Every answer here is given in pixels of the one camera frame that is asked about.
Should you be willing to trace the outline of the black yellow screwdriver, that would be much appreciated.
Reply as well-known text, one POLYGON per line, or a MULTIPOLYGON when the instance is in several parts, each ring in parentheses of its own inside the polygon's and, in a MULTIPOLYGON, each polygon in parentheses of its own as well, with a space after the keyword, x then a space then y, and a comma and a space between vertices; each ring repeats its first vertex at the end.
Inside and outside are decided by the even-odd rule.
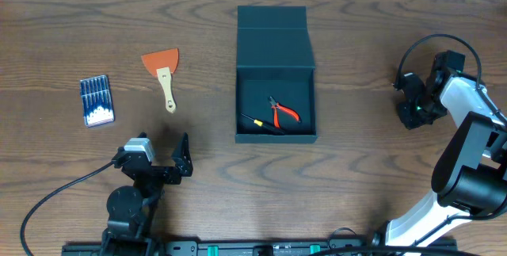
POLYGON ((274 135, 279 135, 279 136, 282 136, 285 134, 285 132, 280 129, 280 128, 277 128, 275 127, 274 125, 271 125, 271 124, 268 124, 268 123, 265 123, 264 121, 262 120, 258 120, 258 119, 255 119, 253 117, 250 117, 244 113, 241 113, 241 116, 242 117, 245 117, 246 119, 252 121, 255 125, 257 125, 259 128, 263 128, 264 130, 268 131, 268 132, 271 132, 272 134, 274 135))

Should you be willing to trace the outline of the red handled pliers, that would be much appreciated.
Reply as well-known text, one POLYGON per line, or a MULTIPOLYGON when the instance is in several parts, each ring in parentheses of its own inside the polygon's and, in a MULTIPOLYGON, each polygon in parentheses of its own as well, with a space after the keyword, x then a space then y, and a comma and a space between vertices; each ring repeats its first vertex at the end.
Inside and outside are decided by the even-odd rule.
POLYGON ((273 96, 269 96, 268 101, 271 110, 273 111, 273 125, 275 126, 275 128, 280 130, 288 129, 287 126, 283 125, 283 121, 280 119, 280 116, 283 114, 288 117, 291 117, 297 125, 301 125, 303 123, 301 116, 294 109, 282 105, 273 96))

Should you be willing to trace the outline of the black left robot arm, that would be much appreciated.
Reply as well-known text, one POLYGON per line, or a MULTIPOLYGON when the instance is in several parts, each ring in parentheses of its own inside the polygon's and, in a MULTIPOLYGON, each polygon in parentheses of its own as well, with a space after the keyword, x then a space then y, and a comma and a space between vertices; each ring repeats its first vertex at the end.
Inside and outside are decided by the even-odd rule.
POLYGON ((156 166, 155 153, 146 133, 131 138, 112 157, 116 169, 133 180, 109 195, 109 214, 100 255, 164 255, 166 245, 151 234, 158 203, 165 185, 179 185, 193 174, 189 136, 185 133, 174 149, 172 166, 156 166))

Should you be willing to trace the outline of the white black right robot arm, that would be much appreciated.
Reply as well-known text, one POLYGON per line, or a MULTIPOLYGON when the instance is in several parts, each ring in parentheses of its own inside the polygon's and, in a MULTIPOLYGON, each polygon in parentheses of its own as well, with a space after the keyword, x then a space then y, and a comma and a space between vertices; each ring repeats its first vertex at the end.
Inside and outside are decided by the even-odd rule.
POLYGON ((397 77, 405 95, 397 114, 408 129, 450 115, 457 131, 437 161, 430 191, 374 237, 382 246, 432 245, 451 229, 506 212, 506 120, 478 78, 463 73, 465 56, 435 55, 426 81, 397 77))

